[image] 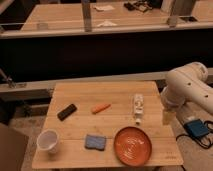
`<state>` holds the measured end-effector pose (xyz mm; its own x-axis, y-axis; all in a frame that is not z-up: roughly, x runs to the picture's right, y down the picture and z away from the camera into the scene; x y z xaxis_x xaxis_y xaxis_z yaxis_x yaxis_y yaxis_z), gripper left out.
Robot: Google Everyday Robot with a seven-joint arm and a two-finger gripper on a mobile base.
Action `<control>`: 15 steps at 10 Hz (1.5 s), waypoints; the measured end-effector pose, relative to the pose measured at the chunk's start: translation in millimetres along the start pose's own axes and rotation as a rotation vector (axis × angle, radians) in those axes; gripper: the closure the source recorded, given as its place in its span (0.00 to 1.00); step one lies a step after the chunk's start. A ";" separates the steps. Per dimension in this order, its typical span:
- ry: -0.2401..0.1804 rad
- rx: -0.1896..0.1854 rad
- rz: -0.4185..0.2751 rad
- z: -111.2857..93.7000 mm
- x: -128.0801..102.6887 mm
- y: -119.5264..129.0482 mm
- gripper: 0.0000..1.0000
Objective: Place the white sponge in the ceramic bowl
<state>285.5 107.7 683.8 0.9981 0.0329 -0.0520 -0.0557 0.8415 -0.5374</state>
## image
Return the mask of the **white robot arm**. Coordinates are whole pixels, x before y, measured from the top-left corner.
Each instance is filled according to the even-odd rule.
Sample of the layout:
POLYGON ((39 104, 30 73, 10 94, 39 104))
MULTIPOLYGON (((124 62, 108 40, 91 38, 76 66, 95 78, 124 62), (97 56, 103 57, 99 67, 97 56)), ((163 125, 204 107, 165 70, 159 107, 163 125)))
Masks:
POLYGON ((164 125, 169 125, 174 117, 181 122, 194 120, 195 114, 188 102, 213 115, 213 88, 206 84, 207 77, 208 69, 200 62, 174 68, 166 74, 166 86, 160 93, 164 125))

